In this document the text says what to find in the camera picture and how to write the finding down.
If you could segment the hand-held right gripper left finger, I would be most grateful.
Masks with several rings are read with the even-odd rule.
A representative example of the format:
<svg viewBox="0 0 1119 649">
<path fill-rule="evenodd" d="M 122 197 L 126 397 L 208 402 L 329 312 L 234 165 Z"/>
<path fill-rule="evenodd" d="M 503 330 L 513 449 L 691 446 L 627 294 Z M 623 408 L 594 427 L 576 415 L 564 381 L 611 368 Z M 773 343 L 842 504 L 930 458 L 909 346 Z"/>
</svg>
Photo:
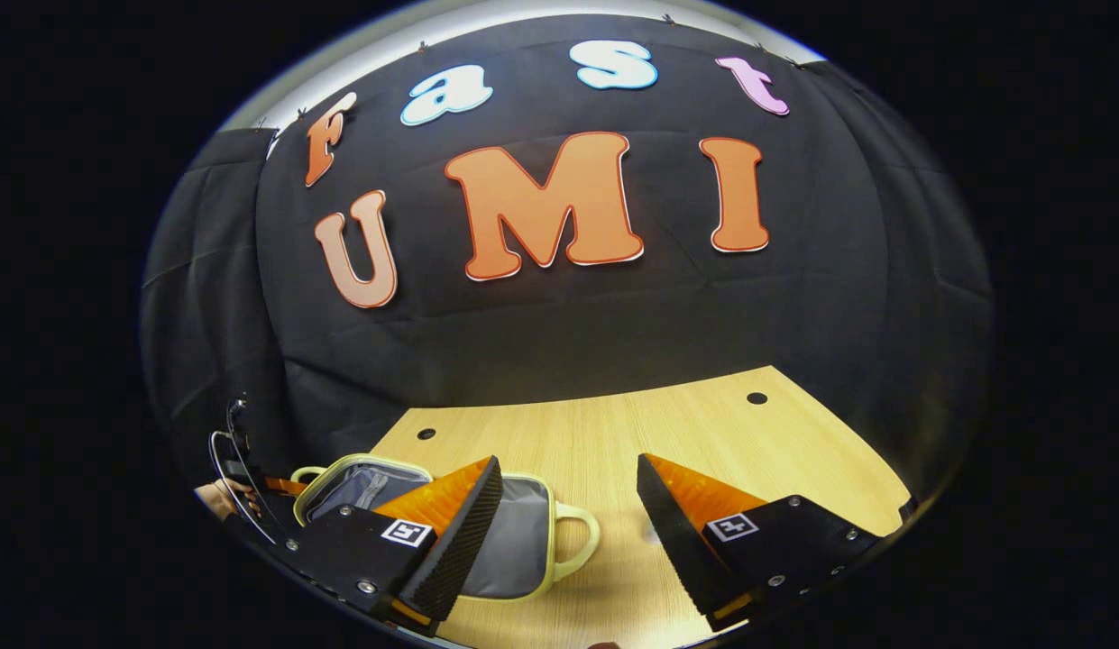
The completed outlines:
<svg viewBox="0 0 1119 649">
<path fill-rule="evenodd" d="M 389 502 L 325 512 L 278 540 L 286 570 L 373 623 L 432 636 L 459 599 L 502 496 L 485 457 Z"/>
</svg>

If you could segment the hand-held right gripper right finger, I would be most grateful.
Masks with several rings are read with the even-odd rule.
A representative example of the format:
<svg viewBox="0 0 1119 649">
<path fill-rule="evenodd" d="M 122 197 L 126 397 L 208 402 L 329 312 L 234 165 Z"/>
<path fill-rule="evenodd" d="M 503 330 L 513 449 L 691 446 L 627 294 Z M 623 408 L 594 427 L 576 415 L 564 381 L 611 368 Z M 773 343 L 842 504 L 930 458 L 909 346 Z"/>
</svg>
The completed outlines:
<svg viewBox="0 0 1119 649">
<path fill-rule="evenodd" d="M 767 501 L 653 453 L 637 457 L 637 493 L 675 575 L 716 632 L 798 606 L 880 543 L 810 498 Z"/>
</svg>

